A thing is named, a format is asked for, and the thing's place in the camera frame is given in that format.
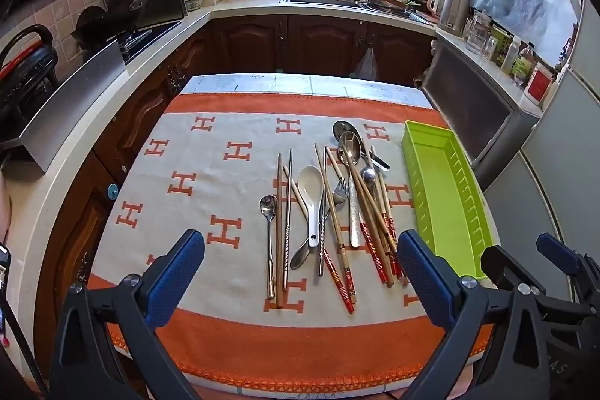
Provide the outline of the bamboo chopstick red tip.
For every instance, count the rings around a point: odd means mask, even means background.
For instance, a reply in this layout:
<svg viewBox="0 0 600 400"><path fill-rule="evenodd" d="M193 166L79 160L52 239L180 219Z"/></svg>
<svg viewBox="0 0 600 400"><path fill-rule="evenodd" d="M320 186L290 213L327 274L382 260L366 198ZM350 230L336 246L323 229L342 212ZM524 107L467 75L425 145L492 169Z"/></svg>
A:
<svg viewBox="0 0 600 400"><path fill-rule="evenodd" d="M350 314L353 314L355 311L354 304L356 304L356 290L354 287L354 279L350 267L350 262L347 256L345 243L342 239L342 231L341 225L339 222L339 218L337 217L337 211L335 211L336 203L334 200L334 192L332 187L330 186L329 179L327 179L327 166L326 158L322 155L323 152L320 150L316 143L313 144L314 150L316 153L316 159L319 165L319 169L322 176L323 186L325 197L327 198L328 208L330 208L330 219L333 223L334 227L334 238L336 239L337 245L337 254L339 255L340 265L342 265L342 275L336 273L337 278L337 288L340 290L340 295L343 297L343 301L347 307L347 310Z"/></svg>

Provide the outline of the dark wooden chopstick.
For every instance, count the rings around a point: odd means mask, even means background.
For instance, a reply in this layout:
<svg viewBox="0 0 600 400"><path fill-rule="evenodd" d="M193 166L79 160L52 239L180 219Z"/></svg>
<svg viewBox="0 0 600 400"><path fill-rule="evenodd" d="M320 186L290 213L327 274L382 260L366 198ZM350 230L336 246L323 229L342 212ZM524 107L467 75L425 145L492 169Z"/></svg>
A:
<svg viewBox="0 0 600 400"><path fill-rule="evenodd" d="M283 308L283 244L282 244L282 178L283 162L282 154L277 155L277 181L276 181L276 304L277 309Z"/></svg>

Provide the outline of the steel chopstick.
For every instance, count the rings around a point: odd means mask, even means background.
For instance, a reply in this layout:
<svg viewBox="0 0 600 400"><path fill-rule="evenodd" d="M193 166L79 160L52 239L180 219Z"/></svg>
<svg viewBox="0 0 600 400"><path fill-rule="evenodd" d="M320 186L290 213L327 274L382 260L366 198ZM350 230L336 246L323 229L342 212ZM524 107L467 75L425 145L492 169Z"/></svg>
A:
<svg viewBox="0 0 600 400"><path fill-rule="evenodd" d="M290 238L291 238L291 219L292 219L292 172L293 172L293 148L289 150L287 173L287 203L284 227L284 266L283 266L283 289L288 290L289 282L289 262L290 262Z"/></svg>

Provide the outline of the steel fork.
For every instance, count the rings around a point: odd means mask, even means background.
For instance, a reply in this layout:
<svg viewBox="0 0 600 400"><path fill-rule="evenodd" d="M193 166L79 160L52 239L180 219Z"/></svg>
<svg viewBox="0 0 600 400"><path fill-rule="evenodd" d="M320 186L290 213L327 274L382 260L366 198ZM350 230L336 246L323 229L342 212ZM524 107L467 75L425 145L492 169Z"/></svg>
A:
<svg viewBox="0 0 600 400"><path fill-rule="evenodd" d="M329 215L329 200L327 200L326 195L327 189L323 189L320 200L320 211L318 214L318 274L323 276L324 271L324 251L326 250L326 245L324 244L324 235L326 234L326 222L327 215ZM341 179L337 183L337 187L334 188L333 191L333 200L334 205L341 206L348 199L349 195L349 184Z"/></svg>

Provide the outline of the small steel teaspoon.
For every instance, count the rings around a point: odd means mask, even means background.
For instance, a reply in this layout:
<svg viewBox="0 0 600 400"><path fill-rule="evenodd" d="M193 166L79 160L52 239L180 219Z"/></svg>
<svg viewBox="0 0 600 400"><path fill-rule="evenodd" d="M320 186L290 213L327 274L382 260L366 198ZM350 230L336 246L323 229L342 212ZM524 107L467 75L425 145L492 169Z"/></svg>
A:
<svg viewBox="0 0 600 400"><path fill-rule="evenodd" d="M276 284L274 273L273 241L270 226L277 216L278 200L275 195L265 195L260 199L260 212L267 221L267 298L276 297Z"/></svg>

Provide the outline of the steel tablespoon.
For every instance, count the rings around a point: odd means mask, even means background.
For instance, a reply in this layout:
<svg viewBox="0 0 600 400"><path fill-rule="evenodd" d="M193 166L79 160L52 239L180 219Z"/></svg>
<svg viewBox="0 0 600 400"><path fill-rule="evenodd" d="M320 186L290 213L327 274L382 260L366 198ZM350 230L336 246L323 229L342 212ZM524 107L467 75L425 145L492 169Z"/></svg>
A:
<svg viewBox="0 0 600 400"><path fill-rule="evenodd" d="M349 232L350 232L350 246L353 249L361 247L360 238L360 222L359 222L359 203L358 196L355 186L354 177L352 174L353 161L352 161L352 144L355 142L355 137L351 133L344 134L339 140L339 148L337 149L340 160L346 165L349 173L350 180L350 196L349 196Z"/></svg>

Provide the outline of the white ceramic soup spoon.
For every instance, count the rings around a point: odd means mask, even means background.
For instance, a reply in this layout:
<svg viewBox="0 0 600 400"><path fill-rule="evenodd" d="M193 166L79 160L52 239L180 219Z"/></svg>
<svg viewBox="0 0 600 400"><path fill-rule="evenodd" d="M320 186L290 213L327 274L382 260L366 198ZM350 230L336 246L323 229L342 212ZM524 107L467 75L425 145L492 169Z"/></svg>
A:
<svg viewBox="0 0 600 400"><path fill-rule="evenodd" d="M310 248L316 248L320 243L318 214L323 194L322 178L320 170L313 165L303 168L298 178L298 189L307 209L307 238Z"/></svg>

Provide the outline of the large steel soup spoon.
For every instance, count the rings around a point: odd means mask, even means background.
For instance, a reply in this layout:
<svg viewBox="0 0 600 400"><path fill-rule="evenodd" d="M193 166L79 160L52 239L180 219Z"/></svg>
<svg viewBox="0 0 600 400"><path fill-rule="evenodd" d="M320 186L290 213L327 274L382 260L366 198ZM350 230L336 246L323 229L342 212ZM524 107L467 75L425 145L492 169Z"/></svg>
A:
<svg viewBox="0 0 600 400"><path fill-rule="evenodd" d="M341 137L346 133L353 134L354 137L357 139L358 144L359 144L360 156L362 157L364 162L369 162L368 158L370 157L370 162L372 162L373 165L376 166L376 168L379 168L383 172L390 170L390 166L383 159L381 159L379 156L376 156L372 151L369 151L369 152L366 151L361 135L359 134L358 130L350 122L347 122L347 121L334 122L334 125L333 125L334 139L339 141L341 139Z"/></svg>

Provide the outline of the grey refrigerator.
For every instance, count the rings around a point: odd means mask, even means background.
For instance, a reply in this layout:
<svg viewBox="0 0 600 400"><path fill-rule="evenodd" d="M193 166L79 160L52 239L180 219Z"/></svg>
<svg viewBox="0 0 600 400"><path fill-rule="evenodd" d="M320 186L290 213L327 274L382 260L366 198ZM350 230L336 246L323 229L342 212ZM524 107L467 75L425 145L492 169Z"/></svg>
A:
<svg viewBox="0 0 600 400"><path fill-rule="evenodd" d="M548 232L599 257L599 14L584 0L574 49L530 136L484 195L500 245L552 297L574 295L570 278L536 249Z"/></svg>

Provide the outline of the green plastic utensil tray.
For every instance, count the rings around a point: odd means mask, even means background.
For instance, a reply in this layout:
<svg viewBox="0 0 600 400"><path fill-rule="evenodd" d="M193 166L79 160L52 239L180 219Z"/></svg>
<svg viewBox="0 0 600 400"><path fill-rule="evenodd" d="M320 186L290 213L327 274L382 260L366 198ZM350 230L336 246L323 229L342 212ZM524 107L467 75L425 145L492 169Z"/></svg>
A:
<svg viewBox="0 0 600 400"><path fill-rule="evenodd" d="M457 275L484 278L481 256L493 238L479 185L456 135L408 121L402 148L418 234Z"/></svg>

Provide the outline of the red label canister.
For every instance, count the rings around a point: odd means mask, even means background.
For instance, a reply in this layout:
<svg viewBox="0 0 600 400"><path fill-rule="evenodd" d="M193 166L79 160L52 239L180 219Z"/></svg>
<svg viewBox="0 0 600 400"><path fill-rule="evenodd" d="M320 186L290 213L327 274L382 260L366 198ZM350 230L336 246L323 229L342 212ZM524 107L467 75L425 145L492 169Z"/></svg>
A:
<svg viewBox="0 0 600 400"><path fill-rule="evenodd" d="M541 62L537 62L524 90L524 96L536 106L540 106L552 82L552 71Z"/></svg>

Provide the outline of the orange white H-pattern cloth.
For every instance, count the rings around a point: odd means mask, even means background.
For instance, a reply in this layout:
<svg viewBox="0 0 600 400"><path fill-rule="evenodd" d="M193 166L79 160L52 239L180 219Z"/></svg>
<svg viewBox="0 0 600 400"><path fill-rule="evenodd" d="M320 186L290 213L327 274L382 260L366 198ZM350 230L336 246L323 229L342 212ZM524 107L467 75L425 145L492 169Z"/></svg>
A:
<svg viewBox="0 0 600 400"><path fill-rule="evenodd" d="M205 255L160 340L193 382L271 396L367 393L416 376L443 337L410 286L383 283L365 247L349 249L357 301L350 314L336 274L314 259L289 274L283 308L267 298L267 221L278 153L302 171L313 144L352 123L390 166L398 231L415 226L401 148L408 121L438 126L405 103L273 93L178 95L143 144L100 238L90 286L143 273L186 229Z"/></svg>

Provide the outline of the black rice cooker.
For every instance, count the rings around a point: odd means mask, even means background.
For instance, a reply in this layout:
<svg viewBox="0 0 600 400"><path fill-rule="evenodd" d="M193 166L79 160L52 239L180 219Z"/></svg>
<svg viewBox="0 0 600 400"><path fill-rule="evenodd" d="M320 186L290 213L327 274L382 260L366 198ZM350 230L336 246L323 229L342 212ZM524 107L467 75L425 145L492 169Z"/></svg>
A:
<svg viewBox="0 0 600 400"><path fill-rule="evenodd" d="M4 63L11 49L30 34L39 40L1 68L1 140L16 138L59 87L58 54L51 31L33 24L18 33L1 52Z"/></svg>

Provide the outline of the steel electric kettle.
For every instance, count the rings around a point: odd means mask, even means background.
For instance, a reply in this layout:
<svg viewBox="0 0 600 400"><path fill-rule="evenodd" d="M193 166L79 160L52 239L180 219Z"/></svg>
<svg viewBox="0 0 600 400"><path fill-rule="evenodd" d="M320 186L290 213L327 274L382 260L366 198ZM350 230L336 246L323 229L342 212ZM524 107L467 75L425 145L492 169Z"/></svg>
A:
<svg viewBox="0 0 600 400"><path fill-rule="evenodd" d="M454 36L461 36L466 24L470 0L444 0L438 27Z"/></svg>

